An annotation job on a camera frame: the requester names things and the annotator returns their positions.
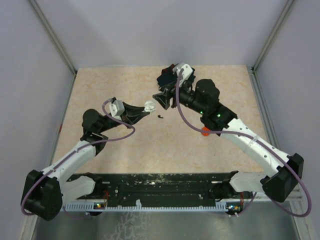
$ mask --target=table surface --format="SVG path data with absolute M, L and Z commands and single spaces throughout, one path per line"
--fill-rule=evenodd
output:
M 256 134 L 266 139 L 262 120 L 245 65 L 200 65 L 197 80 L 212 79 L 220 102 L 234 111 Z M 83 134 L 82 115 L 87 109 L 102 112 L 102 103 L 116 97 L 133 106 L 144 106 L 159 93 L 157 77 L 165 66 L 80 68 L 66 111 L 53 162 L 70 151 Z M 189 128 L 176 108 L 156 112 L 138 122 L 131 137 L 108 142 L 104 150 L 78 173 L 222 173 L 262 172 L 235 145 L 215 134 L 202 136 Z M 182 111 L 191 124 L 202 128 L 200 115 Z M 123 125 L 104 132 L 110 139 L 127 135 Z

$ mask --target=purple cable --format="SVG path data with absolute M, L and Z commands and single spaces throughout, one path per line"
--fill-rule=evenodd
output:
M 181 69 L 181 71 L 179 72 L 179 75 L 177 77 L 176 80 L 176 86 L 179 86 L 179 82 L 182 79 L 182 73 L 183 73 L 184 69 Z M 185 118 L 182 110 L 181 110 L 181 106 L 180 106 L 180 101 L 179 101 L 179 87 L 176 87 L 175 89 L 175 99 L 176 99 L 176 105 L 178 108 L 178 111 L 180 113 L 180 116 L 182 118 L 182 120 L 185 122 L 185 124 L 187 124 L 190 128 L 192 128 L 193 130 L 200 132 L 200 133 L 205 133 L 205 134 L 234 134 L 234 135 L 240 135 L 249 139 L 254 139 L 253 136 L 243 133 L 243 132 L 238 132 L 238 131 L 205 131 L 199 128 L 196 128 L 195 126 L 193 126 L 190 122 L 188 122 L 188 120 Z M 271 201 L 273 201 L 273 203 L 275 205 L 277 205 L 279 208 L 281 208 L 283 211 L 285 211 L 286 213 L 294 216 L 294 217 L 298 217 L 298 218 L 304 218 L 306 216 L 308 216 L 311 212 L 312 209 L 312 201 L 311 201 L 311 196 L 309 194 L 309 191 L 307 189 L 307 187 L 305 186 L 305 184 L 303 183 L 303 181 L 300 179 L 300 177 L 296 174 L 296 172 L 280 157 L 278 156 L 271 148 L 269 148 L 267 145 L 265 145 L 263 142 L 261 142 L 260 140 L 256 140 L 256 142 L 262 146 L 264 149 L 266 149 L 269 153 L 271 153 L 275 158 L 277 158 L 289 171 L 290 173 L 295 177 L 295 179 L 298 181 L 298 183 L 301 185 L 305 195 L 306 195 L 306 199 L 308 202 L 308 207 L 307 210 L 305 211 L 305 213 L 303 214 L 296 214 L 293 213 L 289 210 L 287 210 L 286 208 L 284 208 L 283 206 L 281 206 L 278 202 L 274 201 L 271 199 Z
M 104 140 L 99 140 L 99 141 L 93 141 L 93 142 L 90 142 L 88 144 L 85 144 L 81 147 L 79 147 L 77 150 L 74 150 L 72 152 L 70 152 L 61 162 L 59 162 L 57 165 L 55 165 L 53 167 L 53 170 L 50 170 L 48 171 L 46 174 L 44 174 L 42 177 L 39 178 L 38 181 L 35 182 L 35 184 L 29 189 L 29 191 L 26 193 L 26 195 L 24 196 L 23 200 L 22 200 L 22 203 L 21 203 L 21 212 L 26 215 L 26 216 L 32 216 L 34 215 L 33 213 L 30 213 L 30 212 L 26 212 L 25 210 L 25 204 L 26 204 L 26 201 L 28 199 L 28 197 L 30 196 L 30 194 L 32 193 L 32 191 L 41 183 L 41 181 L 43 179 L 45 179 L 48 175 L 50 175 L 52 172 L 54 172 L 54 170 L 56 170 L 58 167 L 60 167 L 62 164 L 64 164 L 73 154 L 77 153 L 78 151 L 80 151 L 81 149 L 84 149 L 88 146 L 91 146 L 91 145 L 94 145 L 94 144 L 100 144 L 100 143 L 106 143 L 106 142 L 116 142 L 116 141 L 120 141 L 120 140 L 123 140 L 123 139 L 126 139 L 128 137 L 130 137 L 132 134 L 135 133 L 136 131 L 136 128 L 126 122 L 123 122 L 123 121 L 120 121 L 114 117 L 112 117 L 109 113 L 107 113 L 105 107 L 108 103 L 111 103 L 112 102 L 112 98 L 109 98 L 108 100 L 106 100 L 103 104 L 102 104 L 102 111 L 104 112 L 104 114 L 110 118 L 111 120 L 119 123 L 119 124 L 122 124 L 122 125 L 125 125 L 126 127 L 132 129 L 132 132 L 130 132 L 128 135 L 126 136 L 122 136 L 122 137 L 119 137 L 119 138 L 114 138 L 114 139 L 104 139 Z M 70 214 L 68 214 L 68 216 L 74 218 L 74 219 L 84 219 L 84 218 L 87 218 L 87 217 L 74 217 L 74 216 L 71 216 Z

